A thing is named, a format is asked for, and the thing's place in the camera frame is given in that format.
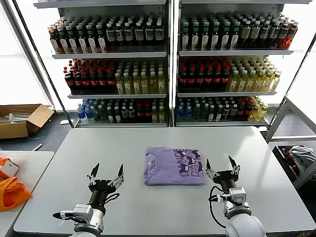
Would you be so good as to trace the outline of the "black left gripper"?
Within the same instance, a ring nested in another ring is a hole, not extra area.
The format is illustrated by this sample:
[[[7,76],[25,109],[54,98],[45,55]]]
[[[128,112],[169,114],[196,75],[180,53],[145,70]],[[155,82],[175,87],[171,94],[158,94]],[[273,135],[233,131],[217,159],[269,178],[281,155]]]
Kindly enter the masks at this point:
[[[121,164],[118,175],[112,181],[110,180],[95,180],[100,163],[92,169],[90,174],[87,174],[88,188],[92,195],[89,200],[89,205],[105,205],[109,195],[116,191],[116,187],[120,187],[124,182],[123,164]]]

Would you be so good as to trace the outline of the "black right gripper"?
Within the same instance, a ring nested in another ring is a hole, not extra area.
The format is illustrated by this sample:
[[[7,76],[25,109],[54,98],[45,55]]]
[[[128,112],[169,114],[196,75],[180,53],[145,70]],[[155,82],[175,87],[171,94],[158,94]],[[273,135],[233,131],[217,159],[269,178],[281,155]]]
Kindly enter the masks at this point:
[[[215,184],[219,184],[223,191],[228,191],[231,188],[236,188],[236,182],[238,181],[238,175],[240,171],[240,165],[237,165],[235,160],[229,156],[229,161],[232,165],[232,171],[214,171],[211,168],[209,160],[206,160],[206,175],[213,179]]]

